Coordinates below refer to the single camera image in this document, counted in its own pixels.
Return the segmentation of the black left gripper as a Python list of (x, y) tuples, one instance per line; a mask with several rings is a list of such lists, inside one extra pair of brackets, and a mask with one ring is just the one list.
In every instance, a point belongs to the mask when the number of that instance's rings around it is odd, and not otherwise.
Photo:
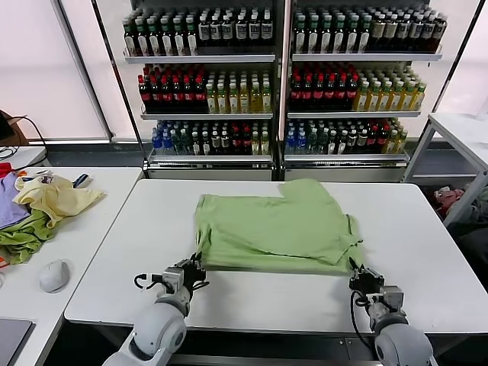
[(175, 265), (183, 271), (183, 286), (194, 292), (208, 285), (207, 272), (202, 259), (202, 254), (196, 252), (190, 258), (183, 259)]

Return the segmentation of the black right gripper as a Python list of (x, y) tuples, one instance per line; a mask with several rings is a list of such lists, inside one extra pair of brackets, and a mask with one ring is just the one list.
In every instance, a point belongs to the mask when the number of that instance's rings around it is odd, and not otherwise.
[(358, 268), (352, 257), (349, 257), (348, 260), (352, 270), (348, 283), (349, 288), (352, 291), (358, 291), (362, 296), (379, 294), (385, 283), (384, 276), (371, 268), (366, 268), (364, 265)]

